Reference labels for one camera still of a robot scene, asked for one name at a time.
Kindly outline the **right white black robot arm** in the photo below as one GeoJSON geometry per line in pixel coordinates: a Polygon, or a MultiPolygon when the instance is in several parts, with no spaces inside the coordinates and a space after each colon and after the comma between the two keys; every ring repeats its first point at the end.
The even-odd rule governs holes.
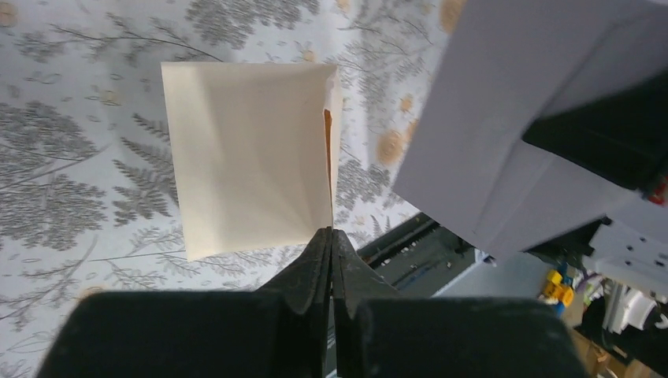
{"type": "Polygon", "coordinates": [[[529,253],[667,294],[667,72],[534,121],[523,141],[636,197],[529,253]]]}

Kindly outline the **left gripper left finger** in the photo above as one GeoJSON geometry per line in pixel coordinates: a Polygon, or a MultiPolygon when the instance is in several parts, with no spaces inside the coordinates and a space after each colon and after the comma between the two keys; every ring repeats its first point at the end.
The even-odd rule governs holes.
{"type": "Polygon", "coordinates": [[[255,291],[100,291],[69,315],[41,377],[323,377],[332,229],[255,291]]]}

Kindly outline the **beige lined letter paper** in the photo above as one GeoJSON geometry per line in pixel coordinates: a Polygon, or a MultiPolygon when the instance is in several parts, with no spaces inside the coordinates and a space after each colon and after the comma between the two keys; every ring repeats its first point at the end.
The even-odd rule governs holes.
{"type": "Polygon", "coordinates": [[[336,65],[165,62],[161,74],[189,261],[304,244],[332,226],[336,65]]]}

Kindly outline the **grey lavender envelope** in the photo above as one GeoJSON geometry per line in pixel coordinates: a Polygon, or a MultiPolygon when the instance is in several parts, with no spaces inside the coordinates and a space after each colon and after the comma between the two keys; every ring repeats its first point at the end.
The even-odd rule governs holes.
{"type": "Polygon", "coordinates": [[[524,130],[659,72],[664,1],[468,1],[394,192],[503,259],[631,202],[524,130]]]}

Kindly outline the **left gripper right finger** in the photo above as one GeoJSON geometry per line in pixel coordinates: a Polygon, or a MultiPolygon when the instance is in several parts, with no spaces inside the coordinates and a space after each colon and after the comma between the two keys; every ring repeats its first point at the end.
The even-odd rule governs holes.
{"type": "Polygon", "coordinates": [[[341,377],[584,377],[566,326],[523,298],[409,298],[332,231],[341,377]]]}

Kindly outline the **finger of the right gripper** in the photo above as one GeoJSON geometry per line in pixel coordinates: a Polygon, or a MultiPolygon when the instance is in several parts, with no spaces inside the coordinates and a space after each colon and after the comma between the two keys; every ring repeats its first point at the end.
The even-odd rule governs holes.
{"type": "Polygon", "coordinates": [[[524,142],[630,190],[667,175],[667,74],[535,120],[524,142]]]}

